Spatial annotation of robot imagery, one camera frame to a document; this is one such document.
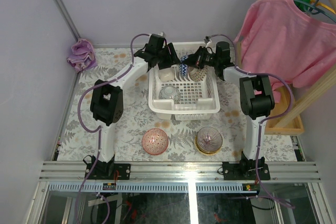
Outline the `brown checker pattern bowl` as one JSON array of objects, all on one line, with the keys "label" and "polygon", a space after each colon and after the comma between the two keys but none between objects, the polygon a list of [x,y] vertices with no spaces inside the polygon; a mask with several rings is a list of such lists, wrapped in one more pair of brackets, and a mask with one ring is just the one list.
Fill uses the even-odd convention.
[{"label": "brown checker pattern bowl", "polygon": [[189,67],[188,73],[192,81],[199,82],[199,81],[203,81],[204,78],[207,76],[208,68],[204,67],[203,69],[199,69],[199,68]]}]

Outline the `white plastic dish rack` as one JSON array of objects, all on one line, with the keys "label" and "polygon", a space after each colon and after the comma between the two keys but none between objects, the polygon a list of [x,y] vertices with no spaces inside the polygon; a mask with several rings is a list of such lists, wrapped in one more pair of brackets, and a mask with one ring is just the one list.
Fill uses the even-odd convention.
[{"label": "white plastic dish rack", "polygon": [[[208,120],[212,114],[220,111],[220,101],[215,71],[209,67],[206,75],[199,81],[183,76],[178,65],[172,67],[174,79],[163,82],[159,78],[159,69],[149,71],[149,108],[164,120],[175,116],[179,121]],[[180,99],[160,99],[159,93],[165,86],[179,90]]]}]

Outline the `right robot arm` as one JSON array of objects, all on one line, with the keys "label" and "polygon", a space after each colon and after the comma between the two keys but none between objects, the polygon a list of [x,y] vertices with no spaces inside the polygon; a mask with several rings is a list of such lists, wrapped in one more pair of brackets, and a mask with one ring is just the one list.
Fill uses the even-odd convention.
[{"label": "right robot arm", "polygon": [[243,154],[247,160],[261,159],[261,144],[265,132],[262,121],[270,116],[275,107],[269,77],[266,74],[244,72],[235,66],[230,57],[229,43],[225,41],[218,42],[215,51],[200,46],[181,63],[197,69],[212,67],[221,80],[239,88],[240,108],[247,120]]}]

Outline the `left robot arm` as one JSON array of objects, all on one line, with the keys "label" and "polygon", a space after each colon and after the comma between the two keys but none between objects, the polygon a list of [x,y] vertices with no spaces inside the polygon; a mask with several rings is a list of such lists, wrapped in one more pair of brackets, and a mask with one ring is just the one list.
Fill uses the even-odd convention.
[{"label": "left robot arm", "polygon": [[97,158],[101,163],[97,173],[103,179],[114,175],[113,160],[114,135],[116,123],[123,114],[123,95],[135,80],[158,67],[160,70],[180,63],[172,43],[168,43],[161,35],[151,34],[143,49],[131,51],[131,63],[107,81],[98,80],[92,92],[90,112],[99,123]]}]

